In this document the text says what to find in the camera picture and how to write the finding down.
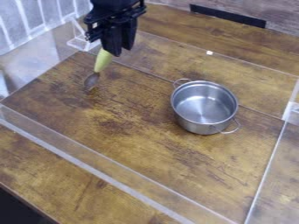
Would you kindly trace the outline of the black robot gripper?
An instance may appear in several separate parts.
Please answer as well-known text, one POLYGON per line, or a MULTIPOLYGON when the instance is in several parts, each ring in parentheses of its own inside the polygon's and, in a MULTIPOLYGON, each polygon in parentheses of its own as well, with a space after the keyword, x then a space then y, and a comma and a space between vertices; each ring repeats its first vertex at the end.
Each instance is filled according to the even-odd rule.
MULTIPOLYGON (((90 0, 92 9, 84 17, 87 25, 86 40, 92 43, 102 37, 99 25, 111 18, 126 15, 127 13, 146 12, 146 0, 90 0)), ((131 50, 136 39, 138 20, 131 18, 123 24, 123 30, 119 26, 111 26, 103 32, 102 45, 107 52, 119 57, 122 54, 122 45, 131 50)))

